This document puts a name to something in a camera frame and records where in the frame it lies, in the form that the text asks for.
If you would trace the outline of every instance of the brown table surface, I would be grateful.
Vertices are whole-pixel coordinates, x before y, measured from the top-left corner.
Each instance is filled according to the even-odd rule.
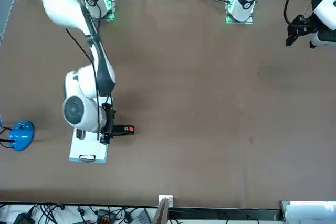
[[[253,25],[213,0],[117,0],[101,36],[117,76],[119,123],[105,164],[68,161],[65,74],[87,60],[40,0],[15,0],[0,47],[0,114],[34,122],[22,152],[0,148],[0,199],[278,208],[335,199],[336,54],[290,48],[285,0],[258,0]],[[290,19],[310,0],[291,0]],[[80,32],[74,34],[82,45]]]

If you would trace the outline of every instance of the blue object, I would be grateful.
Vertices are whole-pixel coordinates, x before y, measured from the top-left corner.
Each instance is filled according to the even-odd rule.
[[[30,121],[17,122],[10,131],[9,140],[15,140],[15,143],[9,143],[15,151],[22,151],[29,146],[34,138],[34,125]]]

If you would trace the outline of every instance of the table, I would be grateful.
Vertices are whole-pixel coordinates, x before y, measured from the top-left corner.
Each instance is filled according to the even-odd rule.
[[[336,57],[287,48],[285,0],[258,0],[254,24],[225,24],[213,0],[117,0],[101,37],[117,76],[106,164],[68,161],[65,74],[87,60],[40,0],[15,0],[0,47],[0,113],[35,123],[22,152],[0,149],[2,200],[279,208],[336,197]],[[291,0],[289,18],[310,0]],[[80,32],[73,32],[82,45]]]

